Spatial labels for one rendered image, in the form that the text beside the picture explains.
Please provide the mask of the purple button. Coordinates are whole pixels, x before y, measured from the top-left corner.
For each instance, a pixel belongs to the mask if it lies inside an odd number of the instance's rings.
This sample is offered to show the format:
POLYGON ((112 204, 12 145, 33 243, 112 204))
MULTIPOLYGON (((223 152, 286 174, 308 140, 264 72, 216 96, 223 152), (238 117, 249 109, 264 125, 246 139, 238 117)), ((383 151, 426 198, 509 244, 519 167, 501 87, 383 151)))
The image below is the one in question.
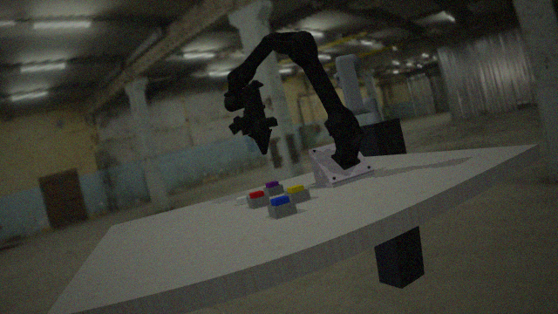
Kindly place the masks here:
POLYGON ((263 189, 264 194, 269 197, 280 195, 284 193, 283 186, 278 183, 278 181, 272 181, 265 183, 266 187, 263 189))

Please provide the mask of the red button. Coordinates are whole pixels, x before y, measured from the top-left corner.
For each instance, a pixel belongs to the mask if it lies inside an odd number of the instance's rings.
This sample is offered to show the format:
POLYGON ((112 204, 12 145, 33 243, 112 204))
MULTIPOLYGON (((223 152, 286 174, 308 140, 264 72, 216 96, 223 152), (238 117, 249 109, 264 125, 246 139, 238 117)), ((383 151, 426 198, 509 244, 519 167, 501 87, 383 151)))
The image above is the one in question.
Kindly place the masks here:
POLYGON ((263 191, 257 191, 249 194, 247 202, 250 208, 255 209, 270 204, 269 196, 265 195, 263 191))

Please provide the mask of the yellow button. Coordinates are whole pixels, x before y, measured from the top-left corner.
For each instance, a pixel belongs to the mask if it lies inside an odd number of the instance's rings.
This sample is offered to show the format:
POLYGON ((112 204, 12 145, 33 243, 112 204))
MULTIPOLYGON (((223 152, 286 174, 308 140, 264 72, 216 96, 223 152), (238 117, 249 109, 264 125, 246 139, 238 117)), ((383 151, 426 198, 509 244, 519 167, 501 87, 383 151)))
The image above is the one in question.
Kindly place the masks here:
POLYGON ((288 193, 284 194, 284 196, 288 196, 290 201, 295 201, 296 204, 302 201, 310 200, 310 191, 308 189, 304 189, 303 185, 296 185, 290 188, 287 188, 288 193))

